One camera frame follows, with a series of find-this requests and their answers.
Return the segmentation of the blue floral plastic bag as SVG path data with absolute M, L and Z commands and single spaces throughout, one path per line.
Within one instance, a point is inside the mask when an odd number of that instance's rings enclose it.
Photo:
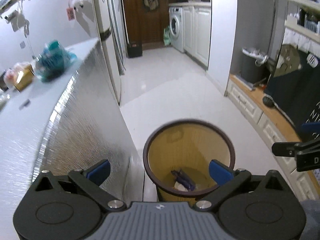
M 182 170 L 172 170 L 171 174 L 175 178 L 174 188 L 178 191 L 188 192 L 196 190 L 196 183 Z

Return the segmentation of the yellow cardboard box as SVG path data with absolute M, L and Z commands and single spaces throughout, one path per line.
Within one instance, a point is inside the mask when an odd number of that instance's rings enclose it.
M 34 79 L 34 72 L 31 64 L 19 69 L 16 75 L 15 88 L 21 92 L 27 88 Z

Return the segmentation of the teal plastic bag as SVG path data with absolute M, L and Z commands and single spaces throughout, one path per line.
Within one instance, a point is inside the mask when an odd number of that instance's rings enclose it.
M 35 75 L 42 82 L 60 77 L 76 60 L 77 56 L 66 50 L 59 41 L 53 40 L 44 46 L 35 61 Z

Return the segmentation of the black bear cloth cover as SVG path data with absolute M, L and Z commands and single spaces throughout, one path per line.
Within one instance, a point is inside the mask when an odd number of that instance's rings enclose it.
M 302 141 L 319 137 L 303 124 L 319 122 L 319 53 L 303 51 L 291 44 L 281 46 L 276 69 L 265 95 L 290 122 Z

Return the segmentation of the yellow wastebasket with brown rim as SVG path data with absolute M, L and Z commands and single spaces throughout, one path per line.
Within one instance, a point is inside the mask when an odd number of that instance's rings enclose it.
M 234 168 L 234 146 L 223 130 L 198 119 L 167 122 L 149 136 L 143 148 L 144 168 L 161 202 L 195 204 L 216 190 L 217 182 L 209 175 L 212 160 Z M 176 189 L 174 171 L 188 175 L 195 190 Z

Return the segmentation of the white low cabinet wood top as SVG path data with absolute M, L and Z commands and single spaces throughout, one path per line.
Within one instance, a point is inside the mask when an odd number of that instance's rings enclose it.
M 294 129 L 280 111 L 263 104 L 264 92 L 261 88 L 251 90 L 248 85 L 231 74 L 226 94 L 268 148 L 275 142 L 299 141 Z M 293 158 L 275 157 L 275 159 L 299 200 L 319 198 L 318 171 L 298 172 Z

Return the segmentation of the black round object on cabinet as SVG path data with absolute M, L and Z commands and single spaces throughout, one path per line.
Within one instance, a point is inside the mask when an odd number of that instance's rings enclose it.
M 271 98 L 269 98 L 268 96 L 264 96 L 263 99 L 263 104 L 268 107 L 268 108 L 273 108 L 274 107 L 274 102 L 272 101 Z

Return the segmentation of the dark bin with white liner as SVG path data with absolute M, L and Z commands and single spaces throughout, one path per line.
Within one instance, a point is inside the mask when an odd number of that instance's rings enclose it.
M 246 47 L 242 48 L 242 53 L 241 77 L 249 83 L 260 81 L 268 55 L 259 49 Z

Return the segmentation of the black bin by door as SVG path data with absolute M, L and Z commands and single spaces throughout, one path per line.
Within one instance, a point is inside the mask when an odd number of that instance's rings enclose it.
M 130 59 L 143 56 L 142 44 L 140 42 L 128 42 L 127 55 Z

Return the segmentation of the green plastic bag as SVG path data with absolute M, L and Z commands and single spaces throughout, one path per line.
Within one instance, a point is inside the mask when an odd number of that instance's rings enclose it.
M 163 30 L 163 42 L 165 46 L 171 45 L 171 32 L 169 26 L 165 27 Z

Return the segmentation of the brown wooden door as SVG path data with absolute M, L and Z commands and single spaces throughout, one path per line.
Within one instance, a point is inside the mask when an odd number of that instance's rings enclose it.
M 169 26 L 169 4 L 177 0 L 157 0 L 158 7 L 150 10 L 144 0 L 122 0 L 126 38 L 139 43 L 143 50 L 163 48 L 164 29 Z

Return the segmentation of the white kitchen cabinets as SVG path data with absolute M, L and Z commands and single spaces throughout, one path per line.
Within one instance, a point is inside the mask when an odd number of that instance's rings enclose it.
M 183 49 L 206 69 L 209 63 L 211 15 L 209 7 L 183 8 Z

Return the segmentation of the white washing machine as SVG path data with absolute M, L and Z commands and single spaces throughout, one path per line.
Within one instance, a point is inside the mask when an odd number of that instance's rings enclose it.
M 182 7 L 169 7 L 169 29 L 171 45 L 181 53 L 184 53 Z

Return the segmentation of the white refrigerator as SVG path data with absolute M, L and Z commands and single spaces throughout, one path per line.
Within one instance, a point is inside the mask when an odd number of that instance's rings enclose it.
M 124 74 L 124 55 L 112 0 L 93 0 L 100 42 L 105 54 L 108 73 L 118 103 L 121 103 L 121 78 Z

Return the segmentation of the plush sheep wall toy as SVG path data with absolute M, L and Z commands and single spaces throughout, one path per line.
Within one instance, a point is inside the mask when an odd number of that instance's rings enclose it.
M 84 7 L 84 0 L 72 0 L 72 5 L 71 7 L 75 11 L 79 11 Z

